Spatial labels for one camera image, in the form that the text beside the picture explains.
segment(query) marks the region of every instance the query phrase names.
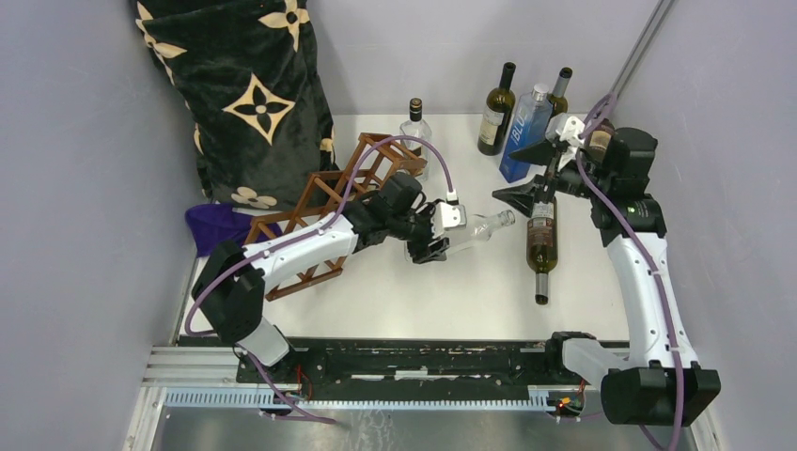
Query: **tabletop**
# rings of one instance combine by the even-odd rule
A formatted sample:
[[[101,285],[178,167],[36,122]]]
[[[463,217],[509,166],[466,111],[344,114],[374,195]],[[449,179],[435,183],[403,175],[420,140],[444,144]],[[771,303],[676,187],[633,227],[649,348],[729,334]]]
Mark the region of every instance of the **tabletop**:
[[[500,156],[477,150],[480,115],[424,119],[468,214],[507,210],[491,196],[508,186],[498,172]],[[396,134],[404,120],[404,115],[336,116],[338,165],[345,166],[360,132]],[[429,199],[444,197],[443,171],[430,159],[424,192]],[[539,171],[532,166],[529,179]],[[589,201],[564,194],[557,200],[559,263],[551,272],[548,305],[534,302],[534,273],[525,262],[527,218],[515,211],[514,225],[445,262],[414,265],[405,259],[402,242],[388,239],[349,257],[339,277],[266,302],[263,315],[286,336],[539,340],[579,331],[600,340],[628,340],[617,276],[589,218]],[[194,326],[210,328],[201,312]]]

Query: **green wine bottle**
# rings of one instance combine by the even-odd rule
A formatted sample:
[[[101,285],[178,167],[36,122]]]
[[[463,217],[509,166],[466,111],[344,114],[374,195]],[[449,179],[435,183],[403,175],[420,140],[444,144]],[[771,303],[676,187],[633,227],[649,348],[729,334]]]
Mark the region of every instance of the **green wine bottle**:
[[[501,83],[487,95],[487,104],[478,130],[478,150],[485,155],[498,155],[507,134],[515,107],[515,93],[509,87],[515,74],[515,63],[504,65]]]
[[[571,68],[562,68],[562,70],[559,71],[559,78],[556,80],[554,90],[551,91],[551,94],[548,94],[548,101],[554,106],[554,111],[551,113],[551,119],[560,113],[568,112],[568,100],[565,99],[565,89],[568,88],[568,82],[570,81],[571,76]]]
[[[528,220],[525,261],[536,274],[539,305],[548,303],[548,273],[559,262],[556,249],[556,198],[552,202],[534,204]]]

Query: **robotic arm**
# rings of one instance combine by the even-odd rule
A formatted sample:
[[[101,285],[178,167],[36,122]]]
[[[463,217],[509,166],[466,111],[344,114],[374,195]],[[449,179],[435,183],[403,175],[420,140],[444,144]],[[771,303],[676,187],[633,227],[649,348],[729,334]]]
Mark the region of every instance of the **robotic arm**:
[[[592,222],[617,272],[631,352],[621,359],[583,333],[556,333],[546,350],[554,355],[554,370],[572,371],[600,387],[611,423],[689,426],[719,394],[720,381],[717,371],[701,368],[683,330],[667,272],[664,217],[659,204],[644,193],[658,142],[633,128],[604,130],[601,137],[583,136],[584,129],[578,117],[555,117],[547,140],[512,154],[519,161],[546,165],[545,174],[493,196],[526,212],[556,192],[590,199]],[[585,138],[596,137],[597,145],[585,144]]]
[[[289,343],[262,316],[265,293],[306,268],[356,254],[387,237],[407,241],[414,263],[445,260],[445,232],[465,221],[455,193],[427,203],[420,183],[397,173],[380,191],[347,202],[340,215],[330,213],[310,227],[243,248],[223,242],[196,281],[195,306],[222,343],[238,343],[271,366],[289,352]]]

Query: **gray wall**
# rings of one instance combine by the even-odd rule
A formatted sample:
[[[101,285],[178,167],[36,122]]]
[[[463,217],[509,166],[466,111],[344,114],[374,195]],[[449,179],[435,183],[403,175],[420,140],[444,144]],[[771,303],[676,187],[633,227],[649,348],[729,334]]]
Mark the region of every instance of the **gray wall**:
[[[617,77],[655,0],[309,0],[319,72],[338,115],[480,113],[501,68],[512,89],[574,74],[570,110],[586,112]]]
[[[732,450],[797,440],[795,22],[793,0],[678,2],[616,112],[659,138],[650,191]]]
[[[126,2],[0,7],[0,449],[119,449],[201,201]]]

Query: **blue bottle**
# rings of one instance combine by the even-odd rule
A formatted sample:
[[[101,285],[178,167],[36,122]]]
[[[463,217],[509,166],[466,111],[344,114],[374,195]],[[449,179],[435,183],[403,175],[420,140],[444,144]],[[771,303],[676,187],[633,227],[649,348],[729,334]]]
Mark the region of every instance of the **blue bottle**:
[[[512,119],[499,166],[501,174],[509,183],[524,179],[531,166],[529,163],[512,160],[509,154],[545,139],[545,128],[548,126],[548,119],[551,118],[551,112],[554,111],[547,97],[548,86],[537,83],[533,91],[523,94],[518,101],[518,111]]]

